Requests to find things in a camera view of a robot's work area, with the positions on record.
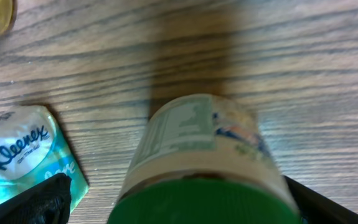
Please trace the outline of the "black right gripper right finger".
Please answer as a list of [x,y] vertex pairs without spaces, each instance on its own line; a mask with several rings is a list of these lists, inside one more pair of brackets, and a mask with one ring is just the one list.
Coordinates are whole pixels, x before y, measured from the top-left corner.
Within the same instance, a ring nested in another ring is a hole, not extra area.
[[358,224],[358,214],[285,176],[289,190],[307,224]]

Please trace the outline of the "green-capped white bottle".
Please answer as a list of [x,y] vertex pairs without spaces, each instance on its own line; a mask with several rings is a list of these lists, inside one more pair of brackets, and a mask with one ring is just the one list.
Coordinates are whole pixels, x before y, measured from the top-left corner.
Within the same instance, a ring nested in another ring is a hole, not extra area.
[[149,120],[109,223],[299,223],[299,209],[244,106],[176,98]]

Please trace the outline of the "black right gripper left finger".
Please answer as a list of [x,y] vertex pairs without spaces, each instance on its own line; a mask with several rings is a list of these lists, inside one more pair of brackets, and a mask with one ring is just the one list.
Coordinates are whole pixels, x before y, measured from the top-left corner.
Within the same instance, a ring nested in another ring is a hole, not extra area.
[[68,223],[71,181],[59,173],[0,204],[0,224]]

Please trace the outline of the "small teal white box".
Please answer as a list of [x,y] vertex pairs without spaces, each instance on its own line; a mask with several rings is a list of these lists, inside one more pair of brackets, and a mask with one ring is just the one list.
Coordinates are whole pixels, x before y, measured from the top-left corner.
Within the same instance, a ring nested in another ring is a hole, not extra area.
[[89,185],[50,111],[18,106],[1,114],[0,204],[59,173],[72,180],[74,210]]

